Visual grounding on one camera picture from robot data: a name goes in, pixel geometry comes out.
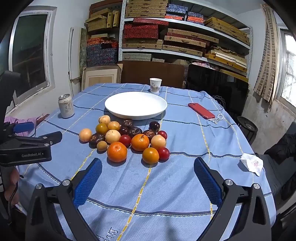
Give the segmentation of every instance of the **paper cup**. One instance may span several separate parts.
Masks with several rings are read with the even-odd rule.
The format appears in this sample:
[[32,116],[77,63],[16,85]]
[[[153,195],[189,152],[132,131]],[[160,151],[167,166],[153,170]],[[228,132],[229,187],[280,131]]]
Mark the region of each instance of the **paper cup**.
[[159,93],[161,81],[162,81],[162,79],[158,79],[158,78],[151,78],[150,79],[150,92],[152,94]]

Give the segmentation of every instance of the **black stool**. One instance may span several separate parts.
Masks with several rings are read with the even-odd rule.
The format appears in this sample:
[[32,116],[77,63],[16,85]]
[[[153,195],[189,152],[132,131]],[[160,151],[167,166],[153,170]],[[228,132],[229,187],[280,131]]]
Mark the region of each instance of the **black stool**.
[[250,120],[245,117],[238,116],[237,117],[238,126],[242,126],[242,132],[245,135],[248,143],[251,145],[256,138],[256,134],[258,132],[257,126]]

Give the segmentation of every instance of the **white plate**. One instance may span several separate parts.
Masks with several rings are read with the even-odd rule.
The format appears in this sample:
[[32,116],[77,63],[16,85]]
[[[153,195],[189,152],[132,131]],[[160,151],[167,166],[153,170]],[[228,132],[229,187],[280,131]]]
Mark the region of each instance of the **white plate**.
[[110,96],[105,107],[113,115],[132,120],[145,120],[158,116],[168,103],[158,95],[145,92],[124,92]]

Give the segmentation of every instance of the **red smartphone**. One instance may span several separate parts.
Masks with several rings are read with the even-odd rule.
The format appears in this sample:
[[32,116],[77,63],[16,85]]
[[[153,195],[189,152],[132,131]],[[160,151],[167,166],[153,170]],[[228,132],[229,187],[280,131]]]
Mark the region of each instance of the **red smartphone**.
[[198,103],[189,103],[188,106],[193,109],[196,113],[200,114],[204,119],[215,118],[215,115],[209,112],[206,108],[202,107]]

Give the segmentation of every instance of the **blue tablecloth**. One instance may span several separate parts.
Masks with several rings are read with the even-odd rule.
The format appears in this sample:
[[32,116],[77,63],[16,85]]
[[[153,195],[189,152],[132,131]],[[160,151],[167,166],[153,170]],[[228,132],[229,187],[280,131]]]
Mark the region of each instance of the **blue tablecloth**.
[[[36,136],[60,130],[63,139],[52,146],[52,161],[19,167],[24,175],[19,191],[25,208],[36,184],[58,185],[98,157],[103,163],[102,174],[79,210],[100,241],[197,240],[217,209],[210,204],[193,170],[195,158],[201,156],[224,179],[243,186],[259,183],[271,224],[275,222],[276,209],[265,170],[257,177],[241,169],[242,153],[253,151],[232,118],[205,92],[163,86],[159,96],[168,103],[166,111],[153,119],[134,122],[144,131],[156,120],[168,134],[170,158],[155,167],[143,164],[141,154],[130,149],[126,162],[117,166],[107,162],[106,153],[99,154],[88,144],[81,144],[80,130],[90,128],[95,132],[103,114],[110,115],[112,121],[120,121],[105,109],[104,103],[109,96],[127,91],[148,92],[149,86],[111,83],[91,86],[73,98],[73,117],[62,119],[56,110],[40,124]],[[191,102],[201,104],[215,116],[221,113],[225,119],[218,124],[205,120],[187,106]],[[56,208],[65,233],[74,239],[59,206]],[[229,237],[239,211],[237,205],[221,240]]]

